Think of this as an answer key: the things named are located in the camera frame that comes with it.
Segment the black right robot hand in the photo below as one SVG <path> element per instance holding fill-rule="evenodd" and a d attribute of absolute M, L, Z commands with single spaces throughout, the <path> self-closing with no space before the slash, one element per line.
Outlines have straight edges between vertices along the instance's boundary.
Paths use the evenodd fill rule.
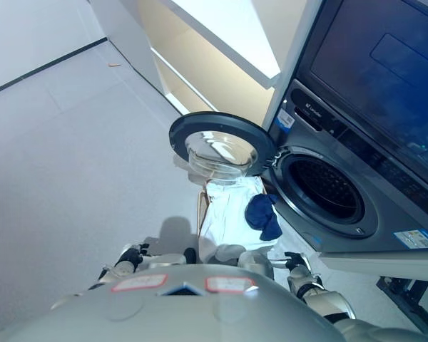
<path fill-rule="evenodd" d="M 285 252 L 285 267 L 293 273 L 312 273 L 310 263 L 304 253 Z"/>

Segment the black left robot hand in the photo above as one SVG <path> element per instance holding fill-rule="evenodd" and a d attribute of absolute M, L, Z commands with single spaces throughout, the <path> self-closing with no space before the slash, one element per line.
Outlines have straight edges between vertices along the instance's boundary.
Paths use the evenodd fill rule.
<path fill-rule="evenodd" d="M 119 257 L 115 266 L 121 262 L 129 262 L 136 269 L 144 260 L 144 257 L 149 257 L 149 243 L 132 244 Z"/>

